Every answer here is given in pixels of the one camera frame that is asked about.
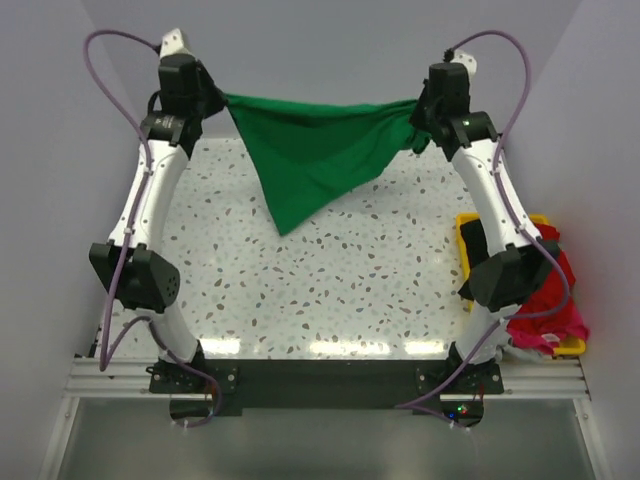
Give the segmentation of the green t shirt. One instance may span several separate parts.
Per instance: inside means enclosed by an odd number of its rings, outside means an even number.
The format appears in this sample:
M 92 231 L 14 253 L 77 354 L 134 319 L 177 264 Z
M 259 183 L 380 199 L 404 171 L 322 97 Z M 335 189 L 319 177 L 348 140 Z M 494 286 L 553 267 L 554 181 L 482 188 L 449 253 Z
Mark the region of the green t shirt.
M 430 134 L 410 123 L 417 103 L 327 105 L 230 94 L 227 108 L 258 174 L 278 233 L 376 179 Z

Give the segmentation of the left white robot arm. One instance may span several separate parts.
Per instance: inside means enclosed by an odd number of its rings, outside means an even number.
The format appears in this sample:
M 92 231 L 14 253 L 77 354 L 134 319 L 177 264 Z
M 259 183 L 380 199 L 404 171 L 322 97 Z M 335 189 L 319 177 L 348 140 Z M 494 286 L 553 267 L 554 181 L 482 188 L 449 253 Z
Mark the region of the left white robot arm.
M 193 359 L 199 342 L 177 305 L 180 272 L 161 254 L 162 235 L 177 183 L 202 135 L 205 119 L 226 100 L 200 60 L 188 53 L 163 55 L 160 88 L 143 121 L 136 172 L 119 220 L 104 243 L 89 251 L 90 263 L 107 291 L 100 365 L 106 367 L 120 340 L 110 336 L 112 312 L 121 305 L 145 321 L 160 358 L 178 361 L 173 382 L 185 392 L 200 390 L 207 368 Z

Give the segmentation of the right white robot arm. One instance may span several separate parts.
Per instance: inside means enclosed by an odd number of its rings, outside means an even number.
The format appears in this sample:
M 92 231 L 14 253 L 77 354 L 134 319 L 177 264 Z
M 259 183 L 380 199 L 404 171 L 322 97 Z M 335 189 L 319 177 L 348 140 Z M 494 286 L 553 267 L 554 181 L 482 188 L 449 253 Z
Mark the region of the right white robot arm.
M 523 208 L 489 115 L 471 111 L 465 65 L 430 66 L 410 123 L 431 135 L 461 177 L 484 231 L 488 257 L 468 276 L 471 320 L 454 344 L 461 359 L 445 369 L 448 386 L 466 393 L 481 380 L 478 365 L 493 360 L 506 344 L 507 318 L 544 284 L 559 246 L 542 238 Z

